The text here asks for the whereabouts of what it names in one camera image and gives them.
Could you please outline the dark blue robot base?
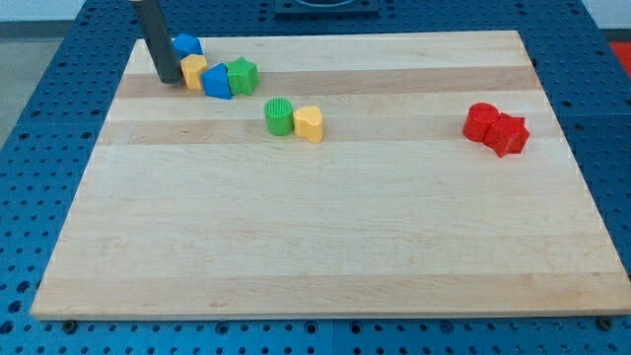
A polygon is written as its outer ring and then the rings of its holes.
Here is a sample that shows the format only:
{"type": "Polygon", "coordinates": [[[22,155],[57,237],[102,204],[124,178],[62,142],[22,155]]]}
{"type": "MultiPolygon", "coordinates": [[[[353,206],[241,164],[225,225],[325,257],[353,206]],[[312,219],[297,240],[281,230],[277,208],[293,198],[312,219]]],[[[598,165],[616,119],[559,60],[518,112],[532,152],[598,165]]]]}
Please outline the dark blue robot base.
{"type": "Polygon", "coordinates": [[[275,16],[377,15],[380,0],[273,0],[275,16]]]}

